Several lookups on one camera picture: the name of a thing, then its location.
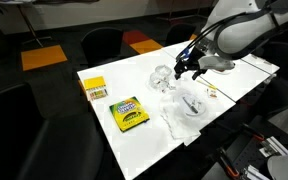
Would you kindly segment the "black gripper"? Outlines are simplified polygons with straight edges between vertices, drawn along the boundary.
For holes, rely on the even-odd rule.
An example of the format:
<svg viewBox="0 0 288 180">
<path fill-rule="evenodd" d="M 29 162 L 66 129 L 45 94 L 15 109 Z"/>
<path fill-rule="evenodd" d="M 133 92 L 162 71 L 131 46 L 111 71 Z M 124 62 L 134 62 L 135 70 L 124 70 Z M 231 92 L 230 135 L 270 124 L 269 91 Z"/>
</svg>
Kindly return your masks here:
<svg viewBox="0 0 288 180">
<path fill-rule="evenodd" d="M 196 71 L 192 76 L 193 80 L 196 80 L 196 78 L 201 74 L 205 74 L 207 70 L 201 69 L 198 63 L 198 60 L 203 56 L 204 53 L 199 51 L 197 48 L 194 48 L 192 51 L 190 51 L 188 48 L 185 48 L 176 57 L 176 65 L 174 67 L 175 80 L 179 80 L 181 75 L 188 70 Z"/>
</svg>

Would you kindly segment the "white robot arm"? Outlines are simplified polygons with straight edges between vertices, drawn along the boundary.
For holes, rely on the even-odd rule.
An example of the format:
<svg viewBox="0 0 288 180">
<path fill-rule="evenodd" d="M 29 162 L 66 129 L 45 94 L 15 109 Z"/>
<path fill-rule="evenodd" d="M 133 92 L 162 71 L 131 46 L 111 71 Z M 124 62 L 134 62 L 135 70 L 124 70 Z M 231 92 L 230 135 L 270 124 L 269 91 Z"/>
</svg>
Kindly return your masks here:
<svg viewBox="0 0 288 180">
<path fill-rule="evenodd" d="M 175 77 L 231 70 L 235 61 L 288 30 L 288 0 L 218 0 L 205 26 L 177 56 Z"/>
</svg>

